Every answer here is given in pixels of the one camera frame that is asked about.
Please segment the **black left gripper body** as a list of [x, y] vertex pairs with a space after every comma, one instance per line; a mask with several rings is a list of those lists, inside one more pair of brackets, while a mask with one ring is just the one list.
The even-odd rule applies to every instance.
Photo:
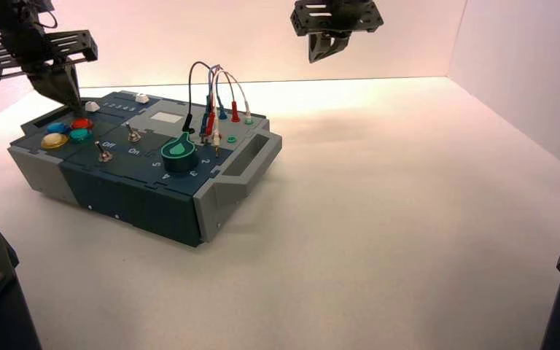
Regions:
[[0, 81], [98, 59], [89, 30], [45, 31], [31, 12], [0, 16]]

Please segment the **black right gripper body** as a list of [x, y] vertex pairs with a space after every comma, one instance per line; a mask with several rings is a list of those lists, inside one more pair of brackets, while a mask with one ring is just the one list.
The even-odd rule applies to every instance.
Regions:
[[374, 1], [296, 1], [290, 23], [298, 36], [372, 33], [384, 24]]

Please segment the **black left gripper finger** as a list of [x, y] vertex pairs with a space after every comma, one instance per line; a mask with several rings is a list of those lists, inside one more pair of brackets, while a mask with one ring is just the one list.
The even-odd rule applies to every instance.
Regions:
[[40, 95], [61, 104], [71, 104], [66, 95], [65, 67], [46, 67], [30, 73], [28, 79]]
[[74, 64], [65, 66], [65, 74], [68, 102], [74, 107], [81, 107], [76, 66]]

